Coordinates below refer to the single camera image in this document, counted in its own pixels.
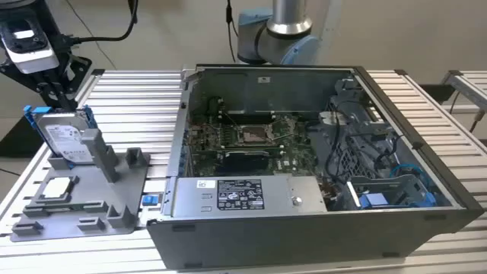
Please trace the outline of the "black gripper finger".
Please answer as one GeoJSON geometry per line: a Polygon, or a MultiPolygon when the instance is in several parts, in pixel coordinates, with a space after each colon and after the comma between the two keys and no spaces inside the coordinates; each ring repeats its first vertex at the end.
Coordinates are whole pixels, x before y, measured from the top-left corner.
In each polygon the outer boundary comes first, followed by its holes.
{"type": "Polygon", "coordinates": [[[91,65],[92,61],[86,57],[76,55],[60,56],[60,66],[56,69],[60,84],[60,96],[58,98],[63,109],[67,111],[78,108],[75,96],[91,69],[91,65]]]}
{"type": "Polygon", "coordinates": [[[4,61],[2,63],[2,74],[36,92],[48,106],[58,106],[58,98],[54,93],[51,81],[54,72],[56,72],[55,69],[48,69],[31,74],[24,74],[20,72],[14,62],[4,61]]]}

